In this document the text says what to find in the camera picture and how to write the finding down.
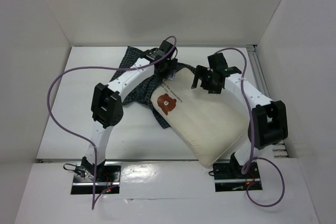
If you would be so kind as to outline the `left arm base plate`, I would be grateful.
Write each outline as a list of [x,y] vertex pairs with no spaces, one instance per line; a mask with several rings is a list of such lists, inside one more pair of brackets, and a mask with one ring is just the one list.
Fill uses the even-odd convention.
[[[74,173],[71,187],[72,195],[92,194],[93,177],[87,175],[80,164],[65,163],[63,169]],[[121,164],[106,162],[96,179],[96,195],[104,190],[106,191],[105,194],[118,194],[120,192],[120,177]]]

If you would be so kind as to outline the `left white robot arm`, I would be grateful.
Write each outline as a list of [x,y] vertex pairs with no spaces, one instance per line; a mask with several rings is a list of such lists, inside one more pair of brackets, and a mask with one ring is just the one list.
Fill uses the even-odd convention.
[[81,161],[85,176],[91,181],[103,177],[106,148],[114,126],[123,117],[123,101],[145,79],[155,74],[160,77],[167,75],[175,50],[175,45],[164,40],[159,48],[141,53],[130,70],[107,84],[95,86],[91,103],[93,129],[90,145]]

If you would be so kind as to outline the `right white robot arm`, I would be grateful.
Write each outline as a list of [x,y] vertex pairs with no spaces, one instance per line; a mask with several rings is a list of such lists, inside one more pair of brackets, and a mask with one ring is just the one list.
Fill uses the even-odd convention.
[[220,94],[226,90],[234,95],[247,109],[248,140],[232,153],[229,172],[240,178],[250,171],[252,163],[258,159],[261,151],[279,143],[288,137],[286,106],[282,101],[274,101],[262,94],[246,78],[247,59],[242,69],[230,67],[219,50],[208,56],[208,66],[198,65],[194,72],[191,87],[200,86],[209,94]]

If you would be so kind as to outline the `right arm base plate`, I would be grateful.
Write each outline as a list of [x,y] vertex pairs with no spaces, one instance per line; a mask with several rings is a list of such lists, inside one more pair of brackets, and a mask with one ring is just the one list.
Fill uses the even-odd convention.
[[234,173],[229,161],[214,163],[213,169],[208,174],[214,178],[216,192],[245,191],[248,186],[250,190],[262,190],[263,188],[256,162],[252,163],[246,175]]

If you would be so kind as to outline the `cream pillow with bear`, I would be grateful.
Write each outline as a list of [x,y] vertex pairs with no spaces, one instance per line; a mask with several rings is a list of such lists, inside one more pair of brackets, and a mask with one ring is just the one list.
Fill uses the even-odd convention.
[[182,68],[151,95],[152,105],[203,166],[210,166],[248,129],[246,108],[229,92],[191,87],[194,74]]

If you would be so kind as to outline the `dark checked pillowcase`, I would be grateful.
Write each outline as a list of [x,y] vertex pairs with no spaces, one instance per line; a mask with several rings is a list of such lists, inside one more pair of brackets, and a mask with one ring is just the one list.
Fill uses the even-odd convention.
[[[119,68],[131,68],[137,61],[142,50],[134,47],[127,47],[124,57],[119,64]],[[151,96],[153,92],[161,86],[163,80],[157,76],[151,76],[142,81],[133,91],[131,91],[123,101],[123,106],[127,106],[131,103],[139,103],[152,111],[158,124],[163,128],[171,127],[164,117],[154,108],[151,102]]]

